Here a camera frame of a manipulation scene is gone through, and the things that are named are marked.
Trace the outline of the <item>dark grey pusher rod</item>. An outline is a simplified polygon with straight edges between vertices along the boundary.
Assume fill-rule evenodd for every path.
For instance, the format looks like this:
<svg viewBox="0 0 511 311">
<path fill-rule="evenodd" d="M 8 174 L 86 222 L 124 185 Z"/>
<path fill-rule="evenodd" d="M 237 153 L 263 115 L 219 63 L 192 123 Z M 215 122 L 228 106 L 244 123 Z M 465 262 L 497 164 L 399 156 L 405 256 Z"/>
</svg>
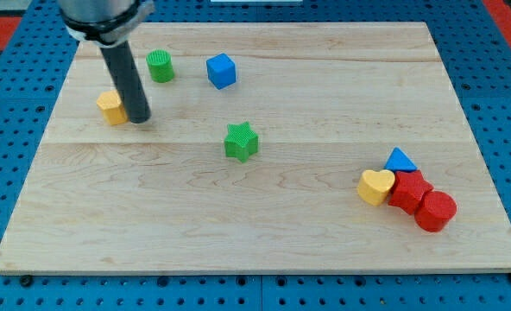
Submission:
<svg viewBox="0 0 511 311">
<path fill-rule="evenodd" d="M 129 121 L 147 122 L 151 110 L 129 43 L 124 41 L 113 48 L 102 48 L 101 53 Z"/>
</svg>

